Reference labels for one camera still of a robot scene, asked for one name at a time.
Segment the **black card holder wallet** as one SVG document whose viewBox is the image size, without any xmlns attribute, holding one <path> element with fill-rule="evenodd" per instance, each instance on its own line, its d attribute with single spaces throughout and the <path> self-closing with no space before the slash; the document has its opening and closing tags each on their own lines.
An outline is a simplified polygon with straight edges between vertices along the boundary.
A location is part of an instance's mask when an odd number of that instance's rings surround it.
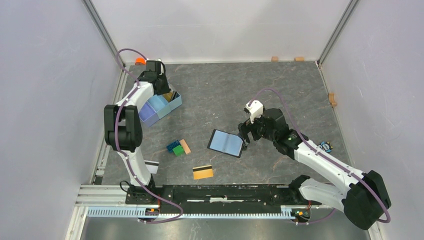
<svg viewBox="0 0 424 240">
<path fill-rule="evenodd" d="M 247 149 L 247 144 L 240 134 L 228 133 L 214 129 L 207 144 L 209 150 L 225 155 L 240 158 L 242 152 Z"/>
</svg>

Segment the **gold credit card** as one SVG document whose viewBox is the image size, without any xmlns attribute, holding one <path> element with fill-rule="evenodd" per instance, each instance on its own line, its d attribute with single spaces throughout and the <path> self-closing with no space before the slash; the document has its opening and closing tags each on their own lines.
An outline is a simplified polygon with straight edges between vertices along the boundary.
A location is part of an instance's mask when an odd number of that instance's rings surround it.
<svg viewBox="0 0 424 240">
<path fill-rule="evenodd" d="M 211 165 L 193 167 L 192 172 L 194 180 L 206 179 L 214 176 L 214 171 Z"/>
</svg>

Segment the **silver credit card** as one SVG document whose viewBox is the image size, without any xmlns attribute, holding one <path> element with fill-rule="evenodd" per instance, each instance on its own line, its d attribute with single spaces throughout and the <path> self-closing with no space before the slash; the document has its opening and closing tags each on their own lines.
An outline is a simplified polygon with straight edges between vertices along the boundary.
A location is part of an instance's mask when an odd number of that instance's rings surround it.
<svg viewBox="0 0 424 240">
<path fill-rule="evenodd" d="M 146 168 L 149 170 L 149 172 L 153 175 L 157 174 L 158 172 L 158 168 L 159 168 L 159 162 L 157 161 L 149 161 L 149 160 L 145 160 L 144 161 Z"/>
</svg>

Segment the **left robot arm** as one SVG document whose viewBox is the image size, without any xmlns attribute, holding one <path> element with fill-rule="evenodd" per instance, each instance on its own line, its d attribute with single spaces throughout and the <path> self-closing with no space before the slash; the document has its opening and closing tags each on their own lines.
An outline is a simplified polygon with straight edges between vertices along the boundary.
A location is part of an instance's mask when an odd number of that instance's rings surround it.
<svg viewBox="0 0 424 240">
<path fill-rule="evenodd" d="M 152 174 L 141 151 L 143 130 L 139 111 L 151 97 L 170 91 L 162 60 L 148 59 L 145 70 L 136 78 L 130 92 L 103 110 L 105 143 L 122 158 L 130 175 L 130 184 L 141 187 L 137 196 L 145 204 L 156 200 L 157 190 L 149 185 Z"/>
</svg>

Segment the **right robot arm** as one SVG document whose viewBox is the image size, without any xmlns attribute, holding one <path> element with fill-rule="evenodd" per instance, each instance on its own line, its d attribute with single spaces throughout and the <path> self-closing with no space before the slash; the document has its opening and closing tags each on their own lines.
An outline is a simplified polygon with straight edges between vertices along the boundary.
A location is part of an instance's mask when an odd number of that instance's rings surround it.
<svg viewBox="0 0 424 240">
<path fill-rule="evenodd" d="M 318 202 L 341 211 L 356 227 L 368 230 L 375 222 L 389 223 L 392 206 L 382 176 L 363 172 L 328 154 L 308 137 L 288 126 L 278 108 L 246 106 L 249 118 L 238 125 L 243 146 L 266 139 L 282 155 L 315 170 L 329 183 L 301 175 L 289 184 L 289 199 L 295 204 Z"/>
</svg>

